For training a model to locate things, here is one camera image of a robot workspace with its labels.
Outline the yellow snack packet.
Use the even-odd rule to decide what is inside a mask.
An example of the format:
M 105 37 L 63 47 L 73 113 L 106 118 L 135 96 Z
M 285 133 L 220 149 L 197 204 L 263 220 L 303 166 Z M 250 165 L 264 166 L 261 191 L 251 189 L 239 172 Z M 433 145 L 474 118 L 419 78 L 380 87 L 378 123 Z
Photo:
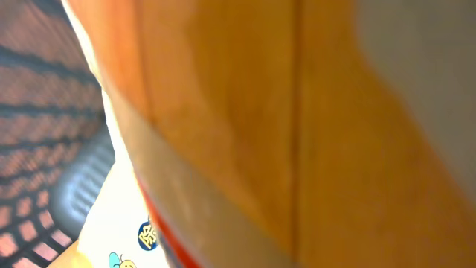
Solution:
M 55 267 L 473 267 L 475 3 L 65 1 L 115 163 Z

